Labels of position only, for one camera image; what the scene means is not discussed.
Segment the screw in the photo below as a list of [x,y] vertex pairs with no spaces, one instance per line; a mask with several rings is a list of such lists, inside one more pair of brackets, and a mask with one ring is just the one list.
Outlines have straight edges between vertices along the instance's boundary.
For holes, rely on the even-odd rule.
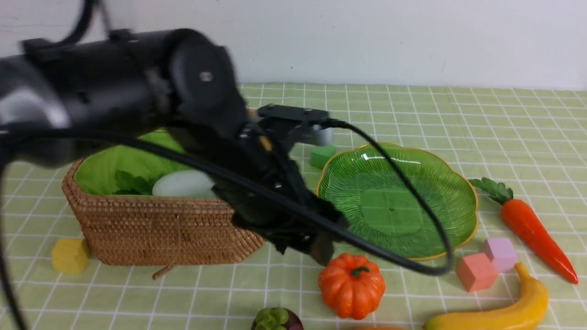
[[246,139],[247,137],[249,137],[249,132],[251,131],[250,128],[245,128],[244,130],[242,130],[242,133],[240,135],[241,139]]
[[211,72],[208,72],[208,71],[200,72],[200,80],[202,80],[203,82],[211,82],[213,79],[214,79],[214,76],[212,75]]

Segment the toy block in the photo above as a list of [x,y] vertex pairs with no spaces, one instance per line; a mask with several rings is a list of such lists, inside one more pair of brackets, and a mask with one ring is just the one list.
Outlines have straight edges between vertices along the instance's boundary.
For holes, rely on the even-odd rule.
[[80,238],[60,238],[53,251],[53,268],[65,274],[81,274],[87,266],[90,249]]
[[487,255],[498,272],[512,270],[518,262],[518,254],[509,238],[488,238],[481,247],[481,252]]
[[467,292],[474,292],[491,288],[498,272],[486,254],[477,253],[461,260],[457,267],[457,276]]
[[335,154],[336,146],[315,147],[310,155],[310,166],[323,169]]

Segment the yellow block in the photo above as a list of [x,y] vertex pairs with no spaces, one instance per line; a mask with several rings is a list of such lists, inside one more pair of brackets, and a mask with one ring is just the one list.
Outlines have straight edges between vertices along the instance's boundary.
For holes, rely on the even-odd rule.
[[81,274],[87,266],[90,248],[80,238],[60,238],[51,252],[53,268],[65,274]]

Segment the toy carrot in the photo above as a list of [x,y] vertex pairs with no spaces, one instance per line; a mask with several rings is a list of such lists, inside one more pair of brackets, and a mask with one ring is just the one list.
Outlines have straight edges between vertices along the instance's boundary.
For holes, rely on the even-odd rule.
[[502,205],[501,218],[506,225],[536,253],[550,268],[569,282],[578,284],[579,279],[571,262],[558,244],[546,231],[534,210],[523,200],[514,198],[511,188],[486,177],[469,180],[471,185],[482,189],[487,197]]

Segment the toy vegetable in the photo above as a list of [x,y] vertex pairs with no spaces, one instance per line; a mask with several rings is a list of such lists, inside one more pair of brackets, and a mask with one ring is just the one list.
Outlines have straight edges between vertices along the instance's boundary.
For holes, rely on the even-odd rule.
[[318,276],[322,301],[340,318],[363,319],[379,307],[385,281],[364,255],[343,253]]
[[470,180],[474,187],[502,205],[501,218],[507,226],[543,260],[543,262],[573,284],[579,279],[571,262],[548,234],[534,210],[524,201],[514,198],[511,188],[488,178]]
[[251,330],[303,330],[302,321],[287,308],[263,308],[257,313]]

